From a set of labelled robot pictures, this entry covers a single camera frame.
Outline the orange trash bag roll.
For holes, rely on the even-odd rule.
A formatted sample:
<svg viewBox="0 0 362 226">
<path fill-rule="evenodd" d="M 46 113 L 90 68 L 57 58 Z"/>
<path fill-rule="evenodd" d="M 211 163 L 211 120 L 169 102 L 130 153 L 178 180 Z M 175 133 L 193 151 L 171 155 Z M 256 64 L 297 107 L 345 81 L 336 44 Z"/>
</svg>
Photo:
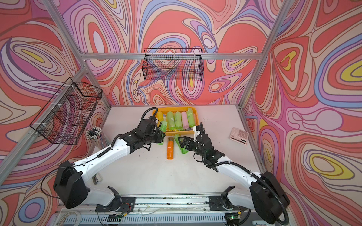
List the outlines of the orange trash bag roll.
<svg viewBox="0 0 362 226">
<path fill-rule="evenodd" d="M 173 137 L 168 138 L 167 142 L 167 159 L 172 160 L 174 155 L 174 139 Z"/>
</svg>

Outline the light green roll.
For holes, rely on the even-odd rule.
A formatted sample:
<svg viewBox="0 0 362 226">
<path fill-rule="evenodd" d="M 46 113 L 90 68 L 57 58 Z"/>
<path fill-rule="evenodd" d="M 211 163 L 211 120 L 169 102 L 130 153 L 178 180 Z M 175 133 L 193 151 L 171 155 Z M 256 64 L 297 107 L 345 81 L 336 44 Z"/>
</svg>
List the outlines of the light green roll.
<svg viewBox="0 0 362 226">
<path fill-rule="evenodd" d="M 176 112 L 174 115 L 174 119 L 175 119 L 175 128 L 180 131 L 183 129 L 183 124 L 182 124 L 182 113 L 181 112 Z"/>
</svg>

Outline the yellow roll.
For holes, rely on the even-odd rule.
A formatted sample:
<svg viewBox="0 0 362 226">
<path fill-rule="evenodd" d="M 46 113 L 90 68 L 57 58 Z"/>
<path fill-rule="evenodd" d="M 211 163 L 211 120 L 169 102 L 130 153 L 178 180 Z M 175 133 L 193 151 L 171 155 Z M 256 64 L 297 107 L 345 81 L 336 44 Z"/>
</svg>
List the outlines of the yellow roll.
<svg viewBox="0 0 362 226">
<path fill-rule="evenodd" d="M 158 112 L 156 113 L 156 118 L 157 118 L 160 122 L 162 122 L 162 121 L 164 120 L 164 114 L 163 114 L 163 112 L 158 111 Z"/>
</svg>

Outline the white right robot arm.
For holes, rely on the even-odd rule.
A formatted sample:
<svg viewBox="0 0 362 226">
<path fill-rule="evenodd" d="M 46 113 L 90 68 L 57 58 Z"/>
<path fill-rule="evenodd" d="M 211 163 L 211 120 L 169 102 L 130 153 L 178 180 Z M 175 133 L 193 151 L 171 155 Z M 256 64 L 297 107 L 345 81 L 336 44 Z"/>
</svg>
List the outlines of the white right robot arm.
<svg viewBox="0 0 362 226">
<path fill-rule="evenodd" d="M 226 192 L 229 204 L 255 210 L 269 224 L 289 224 L 287 207 L 290 199 L 272 173 L 252 171 L 234 162 L 215 149 L 205 133 L 195 138 L 178 137 L 177 140 L 181 148 L 199 155 L 207 168 L 226 175 L 245 187 L 245 190 L 231 187 Z"/>
</svg>

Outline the large green trash bag roll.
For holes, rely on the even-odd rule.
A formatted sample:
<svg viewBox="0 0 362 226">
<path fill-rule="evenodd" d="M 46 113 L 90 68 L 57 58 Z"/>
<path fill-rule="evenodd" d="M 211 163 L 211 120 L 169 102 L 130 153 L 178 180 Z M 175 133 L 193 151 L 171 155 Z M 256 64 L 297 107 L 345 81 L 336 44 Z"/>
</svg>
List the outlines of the large green trash bag roll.
<svg viewBox="0 0 362 226">
<path fill-rule="evenodd" d="M 194 118 L 194 113 L 193 113 L 193 109 L 188 107 L 188 110 L 186 111 L 186 116 L 188 119 L 188 124 L 190 128 L 193 128 L 196 123 L 195 123 L 195 118 Z"/>
</svg>

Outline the pink trash bag roll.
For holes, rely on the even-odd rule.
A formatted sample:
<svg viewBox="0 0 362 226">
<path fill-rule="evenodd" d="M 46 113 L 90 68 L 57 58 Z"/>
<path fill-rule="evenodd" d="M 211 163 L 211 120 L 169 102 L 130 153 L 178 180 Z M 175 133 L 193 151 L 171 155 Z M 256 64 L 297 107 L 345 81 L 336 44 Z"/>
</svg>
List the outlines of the pink trash bag roll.
<svg viewBox="0 0 362 226">
<path fill-rule="evenodd" d="M 182 112 L 182 124 L 183 124 L 183 129 L 184 130 L 189 128 L 189 122 L 188 122 L 188 117 L 187 117 L 186 112 Z"/>
</svg>

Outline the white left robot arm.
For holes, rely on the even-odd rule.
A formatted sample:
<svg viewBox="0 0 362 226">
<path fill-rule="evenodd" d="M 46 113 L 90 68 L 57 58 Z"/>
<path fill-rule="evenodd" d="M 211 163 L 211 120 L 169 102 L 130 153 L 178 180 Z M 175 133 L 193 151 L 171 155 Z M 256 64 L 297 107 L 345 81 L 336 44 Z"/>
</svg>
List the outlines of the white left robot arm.
<svg viewBox="0 0 362 226">
<path fill-rule="evenodd" d="M 53 189 L 67 209 L 96 204 L 115 212 L 122 205 L 120 194 L 111 186 L 104 190 L 90 188 L 87 183 L 116 160 L 138 149 L 150 150 L 152 144 L 163 142 L 165 136 L 155 121 L 143 119 L 135 129 L 115 136 L 109 146 L 97 153 L 75 163 L 60 164 Z"/>
</svg>

